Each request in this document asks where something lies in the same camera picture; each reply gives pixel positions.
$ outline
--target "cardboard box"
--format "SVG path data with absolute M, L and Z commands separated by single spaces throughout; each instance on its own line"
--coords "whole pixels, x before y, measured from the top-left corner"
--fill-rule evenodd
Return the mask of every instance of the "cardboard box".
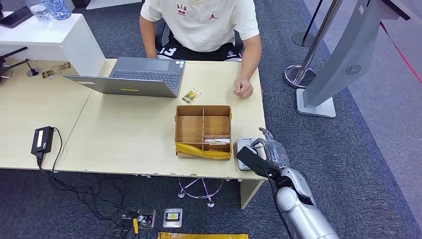
M 175 142 L 203 151 L 231 153 L 230 106 L 177 106 Z M 209 143 L 207 139 L 228 139 L 227 143 Z M 179 157 L 196 157 L 176 151 Z

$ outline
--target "white t-shirt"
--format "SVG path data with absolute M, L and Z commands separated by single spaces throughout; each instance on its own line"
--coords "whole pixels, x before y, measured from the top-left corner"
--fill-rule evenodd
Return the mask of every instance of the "white t-shirt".
M 259 34 L 253 0 L 145 0 L 141 16 L 164 18 L 176 40 L 197 52 L 233 42 L 233 29 L 242 40 Z

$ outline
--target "red rope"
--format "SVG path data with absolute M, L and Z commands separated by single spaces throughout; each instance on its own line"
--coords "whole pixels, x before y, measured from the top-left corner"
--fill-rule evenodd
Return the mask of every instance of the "red rope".
M 388 34 L 387 29 L 385 28 L 384 24 L 382 22 L 380 22 L 381 27 L 383 28 L 384 32 L 387 34 L 387 36 L 390 38 L 390 41 L 392 42 L 392 44 L 394 45 L 394 47 L 397 49 L 397 51 L 399 52 L 400 56 L 402 57 L 402 59 L 404 60 L 404 62 L 406 63 L 406 65 L 409 67 L 409 69 L 411 70 L 411 72 L 414 74 L 414 76 L 416 76 L 416 78 L 422 83 L 422 78 L 418 75 L 418 73 L 415 71 L 415 69 L 412 67 L 412 65 L 409 63 L 409 61 L 406 59 L 406 57 L 403 55 L 403 53 L 401 52 L 401 50 L 397 47 L 397 45 L 393 42 L 393 40 L 391 39 L 391 36 Z

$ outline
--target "power adapter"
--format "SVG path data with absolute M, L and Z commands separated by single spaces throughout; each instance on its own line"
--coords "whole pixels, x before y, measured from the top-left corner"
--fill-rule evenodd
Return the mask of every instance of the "power adapter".
M 37 165 L 41 167 L 44 154 L 51 151 L 51 143 L 53 142 L 54 128 L 46 126 L 37 128 L 32 142 L 31 153 L 37 157 Z

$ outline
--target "black shorts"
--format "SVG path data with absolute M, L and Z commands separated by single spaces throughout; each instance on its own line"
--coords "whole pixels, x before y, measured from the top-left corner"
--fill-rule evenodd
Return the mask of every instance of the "black shorts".
M 157 53 L 160 59 L 175 59 L 186 61 L 242 61 L 232 43 L 222 45 L 217 51 L 197 52 L 182 46 L 173 35 L 169 35 L 169 42 Z

